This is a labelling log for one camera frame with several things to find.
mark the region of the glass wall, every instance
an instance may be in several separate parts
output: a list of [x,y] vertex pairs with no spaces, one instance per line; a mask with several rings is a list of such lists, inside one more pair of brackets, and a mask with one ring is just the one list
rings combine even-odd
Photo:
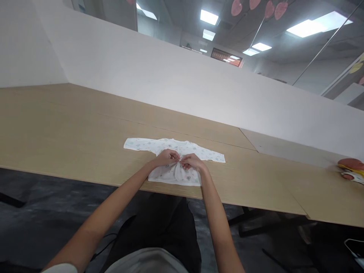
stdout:
[[364,63],[363,0],[72,1],[191,54],[363,108],[363,66],[352,73]]

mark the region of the person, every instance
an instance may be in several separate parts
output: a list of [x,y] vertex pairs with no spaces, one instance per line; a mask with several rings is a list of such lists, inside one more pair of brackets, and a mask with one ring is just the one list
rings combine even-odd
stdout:
[[[245,272],[236,252],[224,207],[209,169],[195,155],[182,159],[166,149],[116,189],[81,225],[43,269],[45,273],[85,271],[105,233],[114,224],[150,172],[180,161],[200,173],[213,248],[219,273]],[[193,215],[186,198],[153,193],[143,209],[120,228],[101,272],[185,273],[201,271]]]

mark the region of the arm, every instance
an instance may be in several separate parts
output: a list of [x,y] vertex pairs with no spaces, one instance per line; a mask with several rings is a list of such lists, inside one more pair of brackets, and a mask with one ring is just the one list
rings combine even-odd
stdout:
[[236,252],[223,204],[212,181],[209,169],[195,155],[186,155],[182,161],[184,169],[194,167],[201,175],[202,196],[205,201],[213,248],[219,273],[241,272],[243,265]]
[[87,218],[43,271],[57,264],[68,263],[74,265],[77,272],[84,272],[105,232],[114,224],[151,171],[158,166],[176,163],[179,158],[176,151],[166,149],[146,163]]

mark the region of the black pants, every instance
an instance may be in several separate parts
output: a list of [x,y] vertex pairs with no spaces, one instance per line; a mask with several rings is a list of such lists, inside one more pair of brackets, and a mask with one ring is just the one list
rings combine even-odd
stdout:
[[120,258],[148,247],[165,249],[190,273],[201,271],[195,220],[186,198],[153,193],[141,211],[120,228],[100,273]]

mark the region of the pink decoration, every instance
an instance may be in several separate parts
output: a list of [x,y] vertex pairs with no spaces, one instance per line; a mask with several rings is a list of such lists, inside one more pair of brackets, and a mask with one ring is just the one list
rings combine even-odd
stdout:
[[240,0],[234,0],[231,6],[231,15],[237,16],[241,13],[243,9],[243,5],[240,3]]
[[265,18],[268,19],[274,13],[274,6],[272,0],[269,0],[267,5],[265,6]]
[[249,5],[250,5],[250,9],[253,10],[255,9],[260,3],[260,0],[250,0],[249,1]]
[[288,2],[278,3],[278,5],[276,6],[276,10],[274,12],[274,17],[276,18],[276,20],[279,20],[283,16],[287,8],[288,8]]

